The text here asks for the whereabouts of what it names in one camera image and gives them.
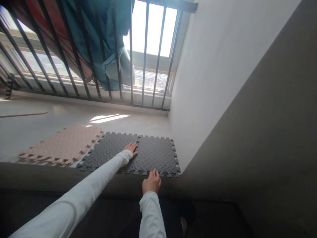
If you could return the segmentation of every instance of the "pink foam mat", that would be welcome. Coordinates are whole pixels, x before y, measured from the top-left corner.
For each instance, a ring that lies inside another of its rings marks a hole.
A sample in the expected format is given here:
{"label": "pink foam mat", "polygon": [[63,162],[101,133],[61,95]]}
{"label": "pink foam mat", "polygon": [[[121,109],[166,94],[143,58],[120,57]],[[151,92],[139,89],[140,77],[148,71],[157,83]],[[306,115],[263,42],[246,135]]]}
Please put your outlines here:
{"label": "pink foam mat", "polygon": [[20,152],[19,158],[71,165],[80,160],[103,133],[100,128],[73,125],[51,135],[29,150]]}

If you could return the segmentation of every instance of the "white sleeve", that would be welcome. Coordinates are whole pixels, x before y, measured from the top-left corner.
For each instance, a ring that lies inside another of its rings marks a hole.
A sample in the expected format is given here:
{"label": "white sleeve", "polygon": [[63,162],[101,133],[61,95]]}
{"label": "white sleeve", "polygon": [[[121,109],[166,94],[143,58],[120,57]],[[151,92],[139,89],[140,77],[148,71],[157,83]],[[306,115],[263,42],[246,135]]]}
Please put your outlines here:
{"label": "white sleeve", "polygon": [[132,157],[130,150],[120,152],[13,233],[10,238],[69,237],[118,169],[126,165]]}
{"label": "white sleeve", "polygon": [[142,220],[140,238],[166,238],[159,198],[155,192],[147,192],[140,200]]}

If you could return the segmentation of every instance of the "dark pants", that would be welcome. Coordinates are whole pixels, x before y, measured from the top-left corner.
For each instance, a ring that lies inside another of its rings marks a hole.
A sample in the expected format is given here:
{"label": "dark pants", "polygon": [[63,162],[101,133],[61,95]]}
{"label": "dark pants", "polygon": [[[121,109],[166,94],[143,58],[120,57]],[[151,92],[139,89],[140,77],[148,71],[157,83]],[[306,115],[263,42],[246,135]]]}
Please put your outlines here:
{"label": "dark pants", "polygon": [[[159,199],[167,238],[182,238],[183,230],[179,207],[168,199]],[[140,214],[117,238],[138,238],[142,215]]]}

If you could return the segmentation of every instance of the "right hand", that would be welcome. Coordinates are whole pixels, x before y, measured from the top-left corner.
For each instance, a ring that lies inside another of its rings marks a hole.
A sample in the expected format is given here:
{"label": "right hand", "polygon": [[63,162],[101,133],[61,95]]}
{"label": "right hand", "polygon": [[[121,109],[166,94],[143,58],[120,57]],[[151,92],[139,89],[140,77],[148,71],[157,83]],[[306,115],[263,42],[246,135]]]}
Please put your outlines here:
{"label": "right hand", "polygon": [[133,157],[136,156],[139,152],[134,152],[136,148],[136,142],[128,144],[123,150],[130,150],[133,154]]}
{"label": "right hand", "polygon": [[161,181],[161,178],[159,177],[158,171],[156,171],[156,169],[153,169],[153,171],[150,172],[148,179],[143,180],[143,183],[142,183],[143,195],[146,192],[156,192],[156,194],[158,194],[161,184],[162,184],[162,181]]}

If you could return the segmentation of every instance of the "teal curtain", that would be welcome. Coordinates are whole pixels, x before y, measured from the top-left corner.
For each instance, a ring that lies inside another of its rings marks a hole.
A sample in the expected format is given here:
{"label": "teal curtain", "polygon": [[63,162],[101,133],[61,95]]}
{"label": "teal curtain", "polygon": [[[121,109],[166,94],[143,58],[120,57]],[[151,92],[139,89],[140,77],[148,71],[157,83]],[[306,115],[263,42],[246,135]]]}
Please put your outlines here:
{"label": "teal curtain", "polygon": [[[110,0],[96,0],[100,27],[102,31],[102,39],[104,43],[104,51],[106,61],[103,61],[94,6],[92,1],[78,1],[82,10],[84,24],[87,32],[87,37],[92,54],[93,64],[96,70],[97,77],[105,91],[108,91],[105,73],[110,79],[110,87],[112,91],[119,90],[118,71],[116,61],[115,39],[112,23],[112,8]],[[73,34],[73,38],[79,53],[89,62],[89,57],[84,41],[83,32],[79,24],[79,18],[76,11],[74,0],[62,1],[66,17]],[[117,38],[119,49],[119,62],[121,69],[121,83],[131,84],[130,78],[130,57],[127,50],[124,48],[123,36],[126,36],[129,31],[130,18],[130,0],[114,0],[116,11]]]}

